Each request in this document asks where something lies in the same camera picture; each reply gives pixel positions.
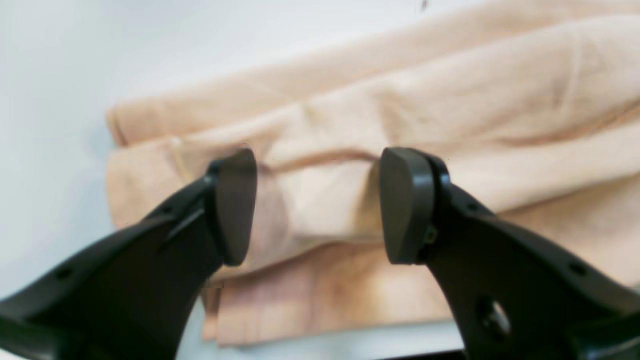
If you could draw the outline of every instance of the hole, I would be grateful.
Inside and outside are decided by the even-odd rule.
[[[492,299],[480,301],[478,306],[480,324],[496,340],[505,340],[511,335],[511,322],[499,302]]]
[[[68,277],[71,276],[71,274],[73,274],[74,271],[71,268],[64,268],[62,270],[60,270],[57,274],[56,277],[58,278],[58,280],[64,280]]]
[[[427,233],[424,235],[423,243],[425,245],[433,245],[438,238],[438,230],[433,225],[429,225]]]
[[[569,264],[569,269],[571,269],[571,271],[576,273],[577,275],[580,275],[580,276],[586,276],[587,275],[587,269],[582,264],[570,263]]]

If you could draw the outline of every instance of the screw hole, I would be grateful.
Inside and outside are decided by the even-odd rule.
[[[580,276],[586,276],[587,275],[587,269],[582,264],[570,263],[569,264],[569,269],[571,269],[571,271],[574,272],[577,275],[580,275]]]
[[[69,278],[73,273],[74,271],[71,268],[64,268],[56,274],[56,277],[58,278],[58,280],[65,280]]]
[[[498,341],[504,341],[511,335],[511,322],[499,302],[483,299],[479,302],[480,324]]]

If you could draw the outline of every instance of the towel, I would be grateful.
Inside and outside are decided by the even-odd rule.
[[[204,289],[205,338],[247,345],[450,320],[423,266],[391,266],[388,146],[446,161],[502,218],[640,283],[640,3],[489,0],[108,113],[118,227],[248,144],[259,162],[245,263]]]

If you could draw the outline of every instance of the beige cloth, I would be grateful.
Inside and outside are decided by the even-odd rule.
[[[120,104],[113,219],[139,221],[212,159],[252,146],[250,253],[211,290],[206,335],[220,345],[450,318],[425,268],[388,264],[376,183],[387,146],[437,154],[507,220],[638,284],[639,12],[633,0],[487,1]]]

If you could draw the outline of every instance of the white surface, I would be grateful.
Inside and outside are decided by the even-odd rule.
[[[429,11],[464,0],[432,1]],[[105,111],[417,20],[422,0],[0,2],[0,299],[109,234]],[[371,359],[460,348],[451,324],[220,350],[196,307],[181,359]],[[15,357],[0,352],[0,360]]]

